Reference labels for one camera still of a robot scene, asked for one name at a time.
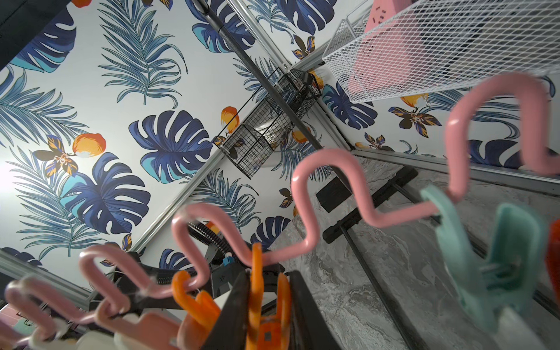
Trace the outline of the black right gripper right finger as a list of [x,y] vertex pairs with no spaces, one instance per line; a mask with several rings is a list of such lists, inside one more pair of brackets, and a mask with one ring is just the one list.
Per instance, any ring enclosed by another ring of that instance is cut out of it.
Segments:
[[289,272],[292,296],[288,349],[341,349],[300,271]]

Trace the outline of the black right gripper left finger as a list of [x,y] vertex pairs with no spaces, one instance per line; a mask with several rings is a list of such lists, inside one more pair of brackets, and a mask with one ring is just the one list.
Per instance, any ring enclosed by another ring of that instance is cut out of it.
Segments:
[[201,349],[245,349],[248,330],[250,277],[241,272],[220,316]]

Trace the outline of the pink clip hanger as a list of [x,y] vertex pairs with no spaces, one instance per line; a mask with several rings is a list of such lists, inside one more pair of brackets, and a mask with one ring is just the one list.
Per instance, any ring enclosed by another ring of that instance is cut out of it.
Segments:
[[370,197],[364,173],[345,150],[320,150],[305,158],[293,173],[293,198],[306,228],[301,242],[273,252],[248,247],[227,214],[211,204],[191,204],[175,215],[172,232],[196,275],[178,271],[170,284],[156,284],[130,255],[113,246],[93,246],[80,258],[83,275],[102,294],[95,310],[86,312],[49,284],[26,277],[8,284],[8,303],[35,324],[31,335],[1,326],[1,348],[32,349],[201,349],[217,322],[219,307],[202,288],[211,275],[209,264],[192,242],[187,226],[204,218],[223,233],[235,255],[249,267],[250,291],[245,349],[288,349],[292,296],[289,274],[278,278],[275,316],[262,316],[263,268],[312,251],[320,227],[307,182],[322,166],[337,167],[349,180],[362,219],[377,228],[400,225],[437,214],[436,236],[459,302],[475,324],[493,335],[504,349],[542,349],[542,341],[520,316],[532,297],[545,262],[550,229],[542,216],[526,207],[502,204],[490,250],[479,263],[455,205],[469,188],[468,129],[475,112],[488,100],[512,95],[521,117],[521,158],[540,175],[559,173],[559,156],[548,151],[548,94],[527,74],[510,73],[476,86],[453,108],[446,126],[449,185],[428,186],[412,207],[382,213]]

